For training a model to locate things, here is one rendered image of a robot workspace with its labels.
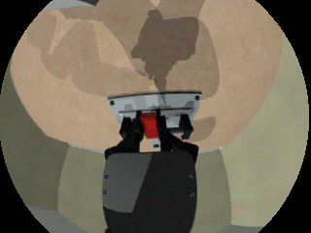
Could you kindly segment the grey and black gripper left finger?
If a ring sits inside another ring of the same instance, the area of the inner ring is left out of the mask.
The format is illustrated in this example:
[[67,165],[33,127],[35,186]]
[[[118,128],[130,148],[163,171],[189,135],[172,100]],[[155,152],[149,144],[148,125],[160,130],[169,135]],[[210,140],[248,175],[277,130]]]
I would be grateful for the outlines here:
[[144,139],[144,127],[140,114],[142,114],[141,111],[136,111],[136,117],[132,120],[131,131],[127,132],[126,137],[116,146],[105,150],[106,160],[110,154],[115,152],[140,152],[140,142]]

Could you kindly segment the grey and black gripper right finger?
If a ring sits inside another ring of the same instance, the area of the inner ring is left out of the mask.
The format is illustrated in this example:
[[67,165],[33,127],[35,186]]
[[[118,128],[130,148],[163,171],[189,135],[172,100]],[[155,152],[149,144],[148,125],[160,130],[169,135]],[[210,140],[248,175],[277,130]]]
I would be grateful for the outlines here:
[[[170,130],[166,126],[165,116],[160,115],[160,108],[155,110],[156,118],[156,132],[157,137],[160,140],[160,151],[166,150],[184,150],[192,155],[194,160],[194,166],[198,155],[199,147],[191,143],[183,142],[176,136],[170,133]],[[173,146],[173,147],[172,147]]]

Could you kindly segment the pipe valve with red-tipped lever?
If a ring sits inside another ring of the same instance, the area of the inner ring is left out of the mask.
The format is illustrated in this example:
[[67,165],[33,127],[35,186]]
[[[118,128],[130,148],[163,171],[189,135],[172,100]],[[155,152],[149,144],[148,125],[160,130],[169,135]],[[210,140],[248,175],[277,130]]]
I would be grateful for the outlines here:
[[[186,140],[193,134],[193,127],[190,123],[190,114],[192,108],[180,109],[160,109],[160,115],[165,116],[167,129],[174,136],[181,135],[182,140]],[[151,113],[149,113],[151,112]],[[156,134],[156,110],[142,110],[140,119],[144,127],[145,140],[151,140],[153,148],[158,150],[160,142]],[[119,112],[121,118],[120,137],[126,137],[130,131],[132,120],[136,117],[136,111]]]

